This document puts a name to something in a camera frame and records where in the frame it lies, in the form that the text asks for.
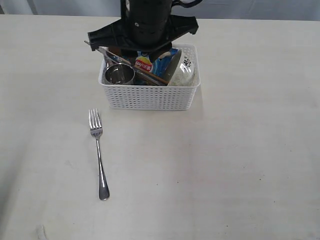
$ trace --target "perforated basket wall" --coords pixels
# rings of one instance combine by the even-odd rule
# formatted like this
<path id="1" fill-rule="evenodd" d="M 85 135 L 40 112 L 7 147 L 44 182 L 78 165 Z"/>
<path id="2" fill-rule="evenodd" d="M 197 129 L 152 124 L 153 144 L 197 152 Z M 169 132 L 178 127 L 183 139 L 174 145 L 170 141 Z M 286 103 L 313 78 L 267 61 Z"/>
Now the perforated basket wall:
<path id="1" fill-rule="evenodd" d="M 174 44 L 194 63 L 193 86 L 135 86 L 106 85 L 102 77 L 106 63 L 103 60 L 99 83 L 103 86 L 107 99 L 113 109 L 183 111 L 190 108 L 200 85 L 199 64 L 196 47 L 192 44 Z"/>

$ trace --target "fork tines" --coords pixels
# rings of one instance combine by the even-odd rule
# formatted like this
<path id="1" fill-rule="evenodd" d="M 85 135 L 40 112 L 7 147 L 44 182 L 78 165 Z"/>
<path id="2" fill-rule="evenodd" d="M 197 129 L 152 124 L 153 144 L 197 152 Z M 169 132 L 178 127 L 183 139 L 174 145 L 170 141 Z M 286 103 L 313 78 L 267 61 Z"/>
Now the fork tines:
<path id="1" fill-rule="evenodd" d="M 90 129 L 102 128 L 102 123 L 97 109 L 89 109 L 89 125 Z"/>

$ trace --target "fork handle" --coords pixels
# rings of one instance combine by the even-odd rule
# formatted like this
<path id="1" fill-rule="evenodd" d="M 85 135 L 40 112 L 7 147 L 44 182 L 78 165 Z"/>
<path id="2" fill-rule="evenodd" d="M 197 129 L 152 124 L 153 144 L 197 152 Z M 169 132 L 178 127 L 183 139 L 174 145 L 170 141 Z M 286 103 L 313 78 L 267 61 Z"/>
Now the fork handle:
<path id="1" fill-rule="evenodd" d="M 104 166 L 102 165 L 99 138 L 96 139 L 95 142 L 96 142 L 96 150 L 98 153 L 98 163 L 99 163 L 99 199 L 107 200 L 110 197 L 110 193 L 109 193 L 109 188 L 106 180 Z"/>

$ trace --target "basket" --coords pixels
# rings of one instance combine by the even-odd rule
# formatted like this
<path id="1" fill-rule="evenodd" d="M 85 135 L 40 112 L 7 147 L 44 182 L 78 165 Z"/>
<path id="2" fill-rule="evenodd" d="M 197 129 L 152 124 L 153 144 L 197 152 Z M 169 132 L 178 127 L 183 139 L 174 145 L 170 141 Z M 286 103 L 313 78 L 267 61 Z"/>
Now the basket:
<path id="1" fill-rule="evenodd" d="M 184 111 L 191 106 L 200 85 L 199 64 L 196 47 L 192 44 L 174 44 L 182 49 L 194 63 L 193 86 L 137 86 L 102 84 L 106 62 L 103 60 L 99 83 L 103 86 L 110 107 L 126 110 Z"/>

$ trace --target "snack package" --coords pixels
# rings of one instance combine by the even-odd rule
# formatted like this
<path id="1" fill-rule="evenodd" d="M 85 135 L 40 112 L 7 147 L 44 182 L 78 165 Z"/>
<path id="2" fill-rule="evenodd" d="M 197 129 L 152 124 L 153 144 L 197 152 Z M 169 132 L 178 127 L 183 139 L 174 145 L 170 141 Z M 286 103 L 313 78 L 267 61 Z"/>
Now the snack package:
<path id="1" fill-rule="evenodd" d="M 171 48 L 170 51 L 165 52 L 160 57 L 158 57 L 154 62 L 151 62 L 149 56 L 138 51 L 138 57 L 135 59 L 135 65 L 139 68 L 142 68 L 148 72 L 157 75 L 162 78 L 163 74 L 166 71 L 167 66 L 169 65 L 172 57 L 178 52 L 178 49 Z M 136 85 L 148 85 L 143 79 L 137 79 L 135 81 Z"/>

